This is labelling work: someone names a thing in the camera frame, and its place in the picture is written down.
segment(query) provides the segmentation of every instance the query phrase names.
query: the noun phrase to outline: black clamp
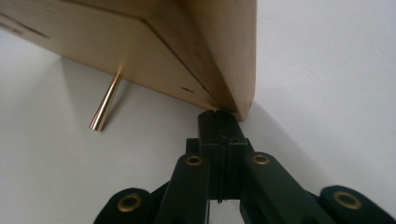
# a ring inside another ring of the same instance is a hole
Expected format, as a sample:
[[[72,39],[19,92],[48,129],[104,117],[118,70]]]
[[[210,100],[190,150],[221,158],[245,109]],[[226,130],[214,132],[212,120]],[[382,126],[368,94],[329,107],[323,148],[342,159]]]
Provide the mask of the black clamp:
[[[353,189],[305,191],[271,155],[255,152],[233,115],[206,111],[171,180],[152,193],[115,194],[95,224],[205,224],[210,200],[240,200],[245,223],[396,223]]]

